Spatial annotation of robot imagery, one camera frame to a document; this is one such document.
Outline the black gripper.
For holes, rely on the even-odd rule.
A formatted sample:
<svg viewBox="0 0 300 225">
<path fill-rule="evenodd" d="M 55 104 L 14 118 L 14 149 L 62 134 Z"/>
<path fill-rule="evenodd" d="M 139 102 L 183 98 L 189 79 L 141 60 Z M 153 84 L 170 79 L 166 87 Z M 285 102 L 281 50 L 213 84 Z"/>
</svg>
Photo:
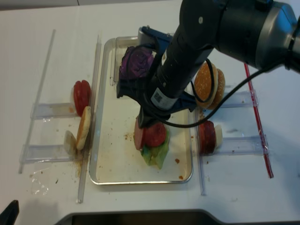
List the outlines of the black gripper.
<svg viewBox="0 0 300 225">
<path fill-rule="evenodd" d="M 123 96 L 130 97 L 143 109 L 137 117 L 139 128 L 150 128 L 158 123 L 153 116 L 163 118 L 186 109 L 192 112 L 196 108 L 195 97 L 185 91 L 178 98 L 167 97 L 159 88 L 148 95 L 146 78 L 120 79 L 117 82 L 117 98 Z"/>
</svg>

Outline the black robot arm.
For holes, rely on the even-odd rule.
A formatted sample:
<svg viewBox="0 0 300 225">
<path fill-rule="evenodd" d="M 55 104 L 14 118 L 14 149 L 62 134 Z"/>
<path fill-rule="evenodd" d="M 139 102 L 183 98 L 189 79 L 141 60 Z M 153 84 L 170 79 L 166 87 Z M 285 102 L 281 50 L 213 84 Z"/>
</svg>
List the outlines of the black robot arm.
<svg viewBox="0 0 300 225">
<path fill-rule="evenodd" d="M 213 50 L 257 69 L 285 66 L 300 70 L 300 21 L 289 4 L 273 0 L 185 0 L 173 35 L 148 27 L 146 37 L 128 52 L 117 97 L 140 105 L 139 128 L 169 124 L 172 113 L 196 108 L 200 98 L 185 92 Z M 142 75 L 129 76 L 136 68 Z"/>
</svg>

